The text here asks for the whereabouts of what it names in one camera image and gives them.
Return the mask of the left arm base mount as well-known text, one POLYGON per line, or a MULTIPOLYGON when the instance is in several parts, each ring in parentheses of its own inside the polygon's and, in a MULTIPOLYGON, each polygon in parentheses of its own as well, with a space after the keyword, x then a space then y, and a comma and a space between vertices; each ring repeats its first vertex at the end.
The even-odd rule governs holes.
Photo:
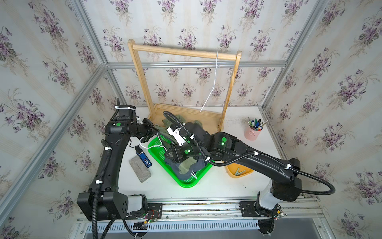
POLYGON ((162 212, 163 203, 144 203, 140 210, 128 213, 125 220, 131 231, 143 232, 162 218, 162 212))

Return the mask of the mint green clothespin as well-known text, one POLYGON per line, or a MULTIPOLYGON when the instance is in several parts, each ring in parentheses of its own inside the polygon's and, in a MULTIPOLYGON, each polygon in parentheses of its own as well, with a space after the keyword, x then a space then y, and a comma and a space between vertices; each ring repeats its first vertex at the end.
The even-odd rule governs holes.
POLYGON ((237 170, 235 172, 235 176, 239 176, 239 175, 243 174, 244 172, 246 172, 246 170, 240 171, 240 168, 237 168, 237 170))

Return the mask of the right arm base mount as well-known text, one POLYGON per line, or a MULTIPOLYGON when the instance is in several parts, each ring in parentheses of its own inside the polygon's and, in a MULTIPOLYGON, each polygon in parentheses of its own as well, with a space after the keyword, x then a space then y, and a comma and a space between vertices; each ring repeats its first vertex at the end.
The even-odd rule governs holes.
POLYGON ((257 194, 255 201, 240 201, 239 210, 242 217, 260 217, 258 219, 258 231, 264 235, 271 235, 275 228, 275 221, 282 213, 281 206, 276 203, 271 209, 260 205, 261 192, 257 194))

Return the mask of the white wire hanger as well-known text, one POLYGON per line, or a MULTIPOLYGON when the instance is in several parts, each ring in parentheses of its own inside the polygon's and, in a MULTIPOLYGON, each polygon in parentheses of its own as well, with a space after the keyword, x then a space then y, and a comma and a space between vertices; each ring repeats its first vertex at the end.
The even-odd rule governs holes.
POLYGON ((189 152, 180 153, 179 156, 185 156, 183 159, 166 158, 165 146, 170 146, 170 141, 157 134, 145 148, 181 187, 193 187, 202 178, 205 165, 189 152))
POLYGON ((212 87, 211 87, 211 90, 210 90, 210 92, 209 92, 209 94, 208 94, 208 96, 207 96, 207 98, 206 98, 206 100, 205 100, 203 106, 202 106, 201 109, 200 109, 200 113, 204 110, 204 108, 205 108, 207 102, 209 101, 209 99, 210 99, 210 97, 211 97, 211 95, 212 95, 212 93, 213 93, 213 91, 214 91, 214 89, 215 89, 215 86, 216 86, 217 69, 218 69, 218 57, 219 57, 219 51, 216 52, 213 85, 212 85, 212 87))

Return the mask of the olive green tank top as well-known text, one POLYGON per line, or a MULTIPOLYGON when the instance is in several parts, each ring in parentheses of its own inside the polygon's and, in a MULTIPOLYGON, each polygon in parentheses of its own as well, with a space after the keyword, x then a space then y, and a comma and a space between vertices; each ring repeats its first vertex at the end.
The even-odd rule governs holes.
POLYGON ((203 125, 195 121, 183 123, 181 127, 173 119, 166 119, 164 127, 155 126, 158 132, 149 147, 150 154, 179 181, 197 179, 198 173, 208 166, 193 141, 193 135, 189 135, 185 128, 195 132, 202 130, 203 125))

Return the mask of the grey blue tank top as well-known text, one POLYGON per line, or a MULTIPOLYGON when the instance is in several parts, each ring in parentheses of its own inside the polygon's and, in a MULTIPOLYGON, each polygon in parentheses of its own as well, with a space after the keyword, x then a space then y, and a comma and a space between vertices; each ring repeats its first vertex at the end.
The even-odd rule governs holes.
POLYGON ((193 174, 206 167, 204 160, 196 160, 192 157, 186 159, 182 163, 174 163, 168 159, 165 159, 165 163, 170 166, 170 169, 175 176, 182 181, 188 180, 193 177, 193 174))

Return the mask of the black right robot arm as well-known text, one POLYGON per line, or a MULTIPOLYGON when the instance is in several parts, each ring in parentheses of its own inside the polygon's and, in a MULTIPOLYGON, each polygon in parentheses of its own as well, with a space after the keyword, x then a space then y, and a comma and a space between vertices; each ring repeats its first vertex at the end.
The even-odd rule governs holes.
POLYGON ((261 209, 272 210, 281 201, 293 202, 301 193, 328 196, 336 191, 332 183, 301 171, 296 158, 282 160, 254 149, 228 133, 220 131, 209 134, 197 123, 184 123, 169 111, 163 115, 171 122, 168 132, 176 140, 165 153, 167 160, 175 164, 192 158, 203 165, 215 167, 237 163, 267 176, 271 181, 257 196, 257 204, 261 209), (300 175, 329 189, 305 190, 302 180, 298 178, 300 175))

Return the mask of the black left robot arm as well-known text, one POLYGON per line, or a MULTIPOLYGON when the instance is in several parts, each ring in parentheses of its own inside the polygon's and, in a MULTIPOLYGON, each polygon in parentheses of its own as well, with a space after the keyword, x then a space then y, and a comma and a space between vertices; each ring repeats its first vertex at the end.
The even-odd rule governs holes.
POLYGON ((115 112, 104 128, 103 153, 95 177, 87 192, 80 193, 77 204, 92 224, 94 239, 104 239, 116 220, 126 221, 130 213, 143 215, 149 207, 145 195, 127 196, 118 191, 118 180, 124 152, 136 137, 146 143, 158 129, 147 118, 139 120, 136 107, 119 100, 115 112))

